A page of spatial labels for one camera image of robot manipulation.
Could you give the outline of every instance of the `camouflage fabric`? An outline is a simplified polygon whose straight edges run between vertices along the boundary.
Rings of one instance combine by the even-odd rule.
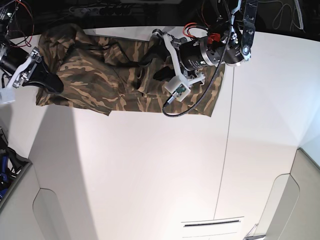
[[[173,69],[170,57],[166,62],[155,58],[144,67],[114,67],[128,62],[120,48],[131,61],[138,62],[153,44],[153,40],[148,42],[86,35],[75,24],[48,30],[40,37],[40,54],[49,69],[62,80],[64,91],[60,95],[53,95],[40,89],[36,104],[89,109],[107,116],[111,111],[161,113],[170,93],[165,89],[166,82],[157,81],[153,76],[165,66]],[[77,46],[93,47],[84,49]],[[166,111],[178,114],[191,107],[202,96],[215,69],[204,69],[205,85],[195,84],[191,94],[183,102],[174,101]],[[212,115],[224,71],[223,65],[204,100],[190,114]]]

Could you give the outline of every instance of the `white table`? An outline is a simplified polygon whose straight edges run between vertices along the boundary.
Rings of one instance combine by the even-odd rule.
[[[88,32],[148,40],[153,29]],[[256,33],[251,61],[226,68],[211,118],[38,107],[36,88],[24,87],[6,123],[10,145],[29,156],[40,187],[57,194],[73,239],[179,239],[180,222],[244,217],[229,236],[242,239],[275,178],[290,172],[320,106],[319,50],[318,42]]]

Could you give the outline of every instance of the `white wall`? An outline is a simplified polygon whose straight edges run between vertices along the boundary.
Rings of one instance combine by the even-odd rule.
[[[320,107],[315,113],[300,147],[320,166]]]
[[[319,239],[320,169],[298,151],[291,176],[299,185],[300,196],[279,240]]]

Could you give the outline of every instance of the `black cylindrical motor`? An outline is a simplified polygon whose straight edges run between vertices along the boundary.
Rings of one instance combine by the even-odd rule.
[[[29,54],[20,47],[1,46],[0,68],[13,75],[17,68],[27,60]]]
[[[244,57],[241,54],[241,47],[239,44],[228,45],[224,56],[224,62],[231,66],[236,67],[241,64]]]
[[[187,71],[194,71],[216,65],[218,56],[208,51],[208,37],[193,40],[182,44],[179,47],[180,61]]]

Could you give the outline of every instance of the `red component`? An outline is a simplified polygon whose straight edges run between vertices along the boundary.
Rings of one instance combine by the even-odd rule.
[[[212,33],[208,37],[208,45],[211,45],[213,42],[220,42],[221,36],[219,33]]]

